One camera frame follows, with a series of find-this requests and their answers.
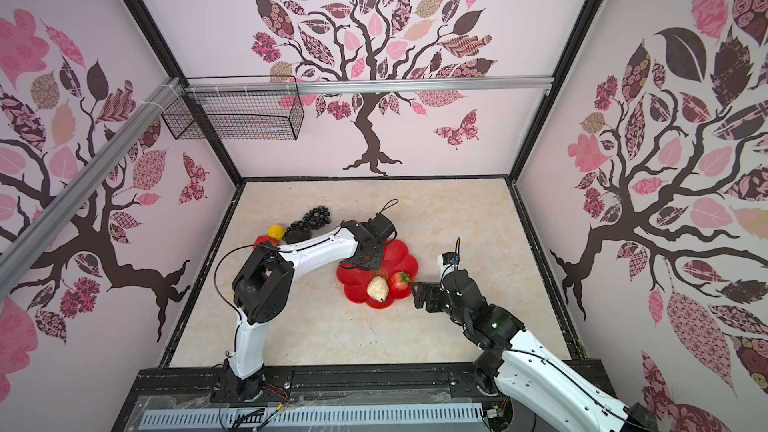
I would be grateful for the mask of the dark grape bunch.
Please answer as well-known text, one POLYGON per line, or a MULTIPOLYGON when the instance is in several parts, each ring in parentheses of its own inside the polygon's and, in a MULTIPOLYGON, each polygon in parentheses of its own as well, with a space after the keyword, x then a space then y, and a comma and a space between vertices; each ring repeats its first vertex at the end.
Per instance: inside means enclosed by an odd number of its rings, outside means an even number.
POLYGON ((304 214, 304 216, 292 222, 286 232, 316 231, 330 224, 331 213, 326 206, 317 206, 304 214))

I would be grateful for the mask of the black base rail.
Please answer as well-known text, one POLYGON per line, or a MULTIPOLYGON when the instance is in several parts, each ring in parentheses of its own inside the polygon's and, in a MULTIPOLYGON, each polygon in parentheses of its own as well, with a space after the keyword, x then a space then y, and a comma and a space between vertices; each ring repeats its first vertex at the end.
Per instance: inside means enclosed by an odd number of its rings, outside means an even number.
POLYGON ((221 393, 223 368, 155 368, 138 373, 112 425, 130 431, 147 410, 480 404, 486 431, 556 431, 521 403, 487 396, 477 387, 469 362, 268 366, 267 387, 253 401, 230 401, 221 393))

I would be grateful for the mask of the aluminium rail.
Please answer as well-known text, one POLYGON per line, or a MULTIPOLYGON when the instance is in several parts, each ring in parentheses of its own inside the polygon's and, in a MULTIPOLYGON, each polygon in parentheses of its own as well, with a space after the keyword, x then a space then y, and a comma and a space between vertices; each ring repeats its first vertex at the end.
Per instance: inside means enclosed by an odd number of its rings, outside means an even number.
POLYGON ((317 81, 317 82, 244 82, 191 84, 185 91, 191 94, 223 94, 225 92, 287 92, 298 95, 321 93, 385 93, 427 92, 449 90, 508 90, 549 89, 554 82, 549 76, 492 76, 477 78, 401 79, 375 81, 317 81))
POLYGON ((183 85, 169 78, 142 102, 116 135, 109 140, 31 223, 1 257, 1 296, 6 297, 32 268, 37 258, 76 215, 89 196, 107 178, 161 114, 181 97, 183 85))

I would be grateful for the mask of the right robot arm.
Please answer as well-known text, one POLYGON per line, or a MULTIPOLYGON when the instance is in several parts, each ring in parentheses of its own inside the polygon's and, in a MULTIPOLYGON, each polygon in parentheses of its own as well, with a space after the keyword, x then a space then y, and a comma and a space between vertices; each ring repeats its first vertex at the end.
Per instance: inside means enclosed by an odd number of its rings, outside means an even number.
POLYGON ((524 323, 486 300, 465 270, 452 269, 435 283, 414 282, 414 306, 445 313, 478 346, 474 362, 480 391, 509 397, 557 431, 656 431, 642 404, 627 405, 556 357, 524 323))

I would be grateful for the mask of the cream white pear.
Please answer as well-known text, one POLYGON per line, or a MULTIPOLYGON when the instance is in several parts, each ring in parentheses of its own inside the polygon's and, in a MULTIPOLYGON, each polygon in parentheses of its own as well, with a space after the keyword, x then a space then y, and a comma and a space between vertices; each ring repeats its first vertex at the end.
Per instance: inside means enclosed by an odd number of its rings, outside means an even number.
POLYGON ((390 288, 385 276, 375 276, 366 288, 368 297, 376 303, 384 303, 388 300, 390 288))

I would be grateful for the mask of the aluminium rail left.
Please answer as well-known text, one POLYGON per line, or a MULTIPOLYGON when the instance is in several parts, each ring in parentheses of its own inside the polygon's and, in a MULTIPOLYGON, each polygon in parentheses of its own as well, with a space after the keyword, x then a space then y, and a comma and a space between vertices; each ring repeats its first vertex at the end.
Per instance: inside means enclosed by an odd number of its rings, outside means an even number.
POLYGON ((116 135, 109 140, 31 223, 1 257, 1 296, 6 297, 32 268, 37 258, 76 215, 89 196, 107 178, 161 114, 181 97, 183 85, 169 78, 142 102, 116 135))

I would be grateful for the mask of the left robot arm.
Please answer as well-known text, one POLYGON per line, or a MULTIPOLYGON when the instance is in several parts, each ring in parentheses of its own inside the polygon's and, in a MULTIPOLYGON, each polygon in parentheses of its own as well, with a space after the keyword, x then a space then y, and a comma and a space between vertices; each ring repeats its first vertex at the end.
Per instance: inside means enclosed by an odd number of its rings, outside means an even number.
POLYGON ((382 213, 365 222, 347 220, 315 238, 291 245, 258 244, 232 282, 237 313, 234 345, 224 362, 224 399, 255 400, 267 387, 264 350, 269 323, 286 307, 295 280, 332 263, 374 270, 396 228, 382 213))

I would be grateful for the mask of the small yellow fruit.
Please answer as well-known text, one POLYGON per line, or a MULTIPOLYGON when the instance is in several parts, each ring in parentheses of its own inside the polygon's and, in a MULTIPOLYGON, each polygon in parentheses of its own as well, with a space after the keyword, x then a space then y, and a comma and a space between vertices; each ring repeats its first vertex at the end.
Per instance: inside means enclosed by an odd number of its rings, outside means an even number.
POLYGON ((270 238, 275 239, 277 241, 281 241, 285 236, 285 233, 286 233, 286 229, 283 226, 278 224, 271 225, 267 231, 267 235, 270 238))

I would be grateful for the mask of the aluminium rail back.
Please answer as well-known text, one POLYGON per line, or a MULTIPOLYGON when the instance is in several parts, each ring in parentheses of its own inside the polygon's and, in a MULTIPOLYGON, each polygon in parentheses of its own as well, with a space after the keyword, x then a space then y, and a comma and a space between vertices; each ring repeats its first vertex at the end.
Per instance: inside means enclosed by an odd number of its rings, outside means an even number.
POLYGON ((225 92, 287 92, 298 95, 321 93, 385 93, 427 92, 449 90, 508 90, 549 89, 554 82, 549 76, 492 76, 477 78, 401 79, 375 81, 317 81, 317 82, 244 82, 191 84, 185 91, 191 94, 223 94, 225 92))

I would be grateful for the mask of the red flower-shaped bowl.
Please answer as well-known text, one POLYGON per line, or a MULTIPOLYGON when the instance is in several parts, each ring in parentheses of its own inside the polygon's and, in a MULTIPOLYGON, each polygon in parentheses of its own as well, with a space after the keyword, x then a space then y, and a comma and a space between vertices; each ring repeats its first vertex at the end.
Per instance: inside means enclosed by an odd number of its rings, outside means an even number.
POLYGON ((341 264, 337 267, 337 280, 343 285, 347 300, 365 304, 373 309, 386 309, 397 300, 411 296, 412 283, 419 272, 419 264, 408 246, 394 240, 384 249, 380 267, 363 270, 341 264))

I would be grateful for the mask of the red strawberry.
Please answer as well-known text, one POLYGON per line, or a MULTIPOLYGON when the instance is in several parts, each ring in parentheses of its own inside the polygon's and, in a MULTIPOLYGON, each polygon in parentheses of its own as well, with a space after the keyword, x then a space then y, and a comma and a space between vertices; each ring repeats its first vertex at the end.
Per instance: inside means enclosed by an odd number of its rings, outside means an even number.
POLYGON ((406 293, 411 288, 411 276, 404 272, 396 272, 389 279, 389 288, 391 292, 406 293))

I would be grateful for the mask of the dark avocado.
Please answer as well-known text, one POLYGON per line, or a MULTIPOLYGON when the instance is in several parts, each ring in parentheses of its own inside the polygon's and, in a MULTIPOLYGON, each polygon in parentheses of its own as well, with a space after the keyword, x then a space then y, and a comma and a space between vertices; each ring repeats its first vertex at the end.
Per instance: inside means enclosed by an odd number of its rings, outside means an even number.
POLYGON ((285 235, 283 236, 283 241, 286 244, 296 244, 300 242, 304 242, 306 240, 309 240, 312 237, 312 232, 310 229, 288 229, 286 230, 285 235))

